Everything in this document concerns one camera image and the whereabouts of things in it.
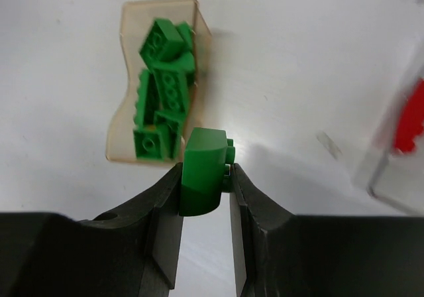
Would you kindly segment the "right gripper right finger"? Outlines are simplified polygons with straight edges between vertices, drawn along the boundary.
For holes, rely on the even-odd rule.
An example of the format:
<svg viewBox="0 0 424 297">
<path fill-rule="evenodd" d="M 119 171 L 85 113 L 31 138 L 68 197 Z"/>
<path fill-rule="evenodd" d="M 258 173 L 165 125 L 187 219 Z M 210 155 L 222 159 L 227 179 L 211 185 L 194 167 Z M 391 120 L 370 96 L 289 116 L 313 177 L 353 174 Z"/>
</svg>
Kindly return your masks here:
<svg viewBox="0 0 424 297">
<path fill-rule="evenodd" d="M 422 296 L 423 218 L 296 215 L 229 176 L 237 296 Z"/>
</svg>

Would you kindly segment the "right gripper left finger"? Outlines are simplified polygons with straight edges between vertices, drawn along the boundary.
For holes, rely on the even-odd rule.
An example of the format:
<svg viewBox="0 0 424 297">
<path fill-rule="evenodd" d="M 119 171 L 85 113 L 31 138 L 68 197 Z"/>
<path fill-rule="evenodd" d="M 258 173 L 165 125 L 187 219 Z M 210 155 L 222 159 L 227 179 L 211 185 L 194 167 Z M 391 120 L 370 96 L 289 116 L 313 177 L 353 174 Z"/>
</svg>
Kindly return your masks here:
<svg viewBox="0 0 424 297">
<path fill-rule="evenodd" d="M 1 214 L 2 296 L 167 296 L 183 219 L 182 166 L 92 220 Z"/>
</svg>

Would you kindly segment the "green lego plate stack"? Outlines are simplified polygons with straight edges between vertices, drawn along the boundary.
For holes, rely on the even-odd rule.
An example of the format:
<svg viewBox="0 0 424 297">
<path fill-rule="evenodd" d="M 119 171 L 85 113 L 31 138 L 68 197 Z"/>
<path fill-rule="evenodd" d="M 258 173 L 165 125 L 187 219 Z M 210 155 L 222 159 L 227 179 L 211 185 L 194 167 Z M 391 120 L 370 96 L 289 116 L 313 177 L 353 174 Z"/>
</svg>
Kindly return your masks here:
<svg viewBox="0 0 424 297">
<path fill-rule="evenodd" d="M 156 87 L 155 77 L 148 69 L 142 69 L 139 75 L 137 89 L 136 113 L 133 117 L 136 126 L 151 125 L 154 122 L 154 113 L 159 109 L 160 99 Z"/>
</svg>

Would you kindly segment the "green two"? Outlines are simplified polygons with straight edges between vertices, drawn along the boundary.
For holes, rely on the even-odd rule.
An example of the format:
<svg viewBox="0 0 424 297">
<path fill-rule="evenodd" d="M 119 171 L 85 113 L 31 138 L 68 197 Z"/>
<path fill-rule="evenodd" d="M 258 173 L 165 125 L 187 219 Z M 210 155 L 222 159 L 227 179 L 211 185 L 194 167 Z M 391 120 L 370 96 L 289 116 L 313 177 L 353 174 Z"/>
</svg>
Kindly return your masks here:
<svg viewBox="0 0 424 297">
<path fill-rule="evenodd" d="M 186 75 L 181 70 L 165 69 L 154 69 L 153 74 L 162 107 L 187 115 L 190 100 Z"/>
</svg>

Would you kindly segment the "red rectangular lego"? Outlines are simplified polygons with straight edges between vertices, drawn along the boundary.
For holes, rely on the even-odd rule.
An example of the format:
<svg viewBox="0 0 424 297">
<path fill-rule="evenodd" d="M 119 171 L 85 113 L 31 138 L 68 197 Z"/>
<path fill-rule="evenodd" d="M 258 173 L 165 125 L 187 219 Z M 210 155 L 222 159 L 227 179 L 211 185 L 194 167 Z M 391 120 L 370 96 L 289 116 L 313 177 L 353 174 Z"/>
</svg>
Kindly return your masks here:
<svg viewBox="0 0 424 297">
<path fill-rule="evenodd" d="M 423 77 L 408 97 L 397 122 L 393 151 L 412 154 L 416 151 L 415 139 L 423 134 Z"/>
</svg>

